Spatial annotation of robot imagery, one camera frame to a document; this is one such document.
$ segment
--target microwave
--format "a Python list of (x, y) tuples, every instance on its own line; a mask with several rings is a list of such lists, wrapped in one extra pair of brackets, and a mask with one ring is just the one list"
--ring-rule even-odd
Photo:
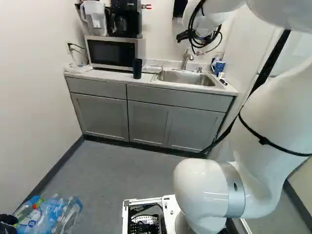
[(144, 65), (146, 43), (143, 38), (85, 36), (90, 65), (96, 68), (133, 70), (133, 60)]

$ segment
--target cabinet door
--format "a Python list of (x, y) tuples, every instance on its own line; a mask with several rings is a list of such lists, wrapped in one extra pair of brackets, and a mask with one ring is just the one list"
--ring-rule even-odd
[(199, 152), (209, 146), (224, 113), (171, 107), (168, 120), (168, 147)]
[(166, 147), (169, 107), (128, 101), (130, 141)]
[(129, 141), (127, 101), (71, 94), (84, 134)]

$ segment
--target kitchen sink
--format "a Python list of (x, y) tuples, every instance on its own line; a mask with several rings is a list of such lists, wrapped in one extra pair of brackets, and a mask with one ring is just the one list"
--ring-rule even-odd
[(209, 73), (196, 73), (186, 70), (163, 70), (158, 76), (154, 77), (152, 81), (164, 81), (179, 84), (192, 84), (201, 86), (219, 86)]

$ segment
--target electrical outlet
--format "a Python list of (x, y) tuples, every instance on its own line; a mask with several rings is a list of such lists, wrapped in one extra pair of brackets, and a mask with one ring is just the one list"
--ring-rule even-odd
[(65, 42), (65, 46), (66, 46), (65, 48), (66, 48), (66, 53), (70, 55), (71, 51), (70, 51), (70, 47), (69, 47), (68, 43), (70, 43), (70, 42), (69, 41)]

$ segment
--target microwave door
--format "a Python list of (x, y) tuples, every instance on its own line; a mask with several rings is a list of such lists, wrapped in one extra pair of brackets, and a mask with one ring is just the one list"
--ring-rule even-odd
[(131, 70), (136, 56), (135, 44), (116, 41), (88, 41), (91, 63), (95, 66)]

